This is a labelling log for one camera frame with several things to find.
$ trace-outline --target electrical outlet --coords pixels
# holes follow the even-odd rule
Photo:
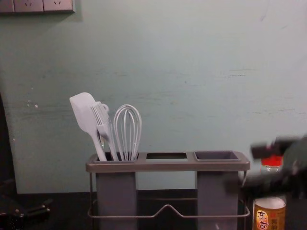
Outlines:
[[[73,0],[43,0],[44,11],[73,11]]]
[[[0,13],[14,12],[13,0],[0,0]]]
[[[43,0],[14,0],[15,12],[43,12]]]

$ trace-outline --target wall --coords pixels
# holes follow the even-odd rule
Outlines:
[[[0,18],[0,90],[19,193],[88,190],[69,97],[136,106],[141,151],[238,150],[306,132],[307,1],[90,0]],[[145,188],[193,187],[142,174]]]

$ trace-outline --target red lid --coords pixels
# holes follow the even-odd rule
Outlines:
[[[283,164],[283,157],[271,156],[269,158],[261,159],[263,166],[279,167]]]

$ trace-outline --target utensil holder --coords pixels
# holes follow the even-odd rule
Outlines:
[[[227,193],[224,181],[238,178],[239,171],[244,171],[246,175],[249,168],[248,159],[242,153],[233,151],[139,153],[135,161],[99,161],[93,155],[86,164],[91,186],[88,215],[99,219],[100,230],[137,230],[138,219],[153,219],[164,209],[170,208],[181,218],[196,219],[198,230],[237,230],[237,218],[249,216],[250,211],[245,206],[246,213],[237,214],[238,193]],[[135,174],[157,171],[197,172],[197,215],[183,215],[170,204],[165,204],[152,215],[137,214]],[[93,173],[96,173],[99,216],[93,214]]]

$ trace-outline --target bottle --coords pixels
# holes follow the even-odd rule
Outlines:
[[[261,159],[261,174],[277,173],[283,158],[272,156]],[[254,201],[253,230],[284,230],[286,197],[274,196]]]

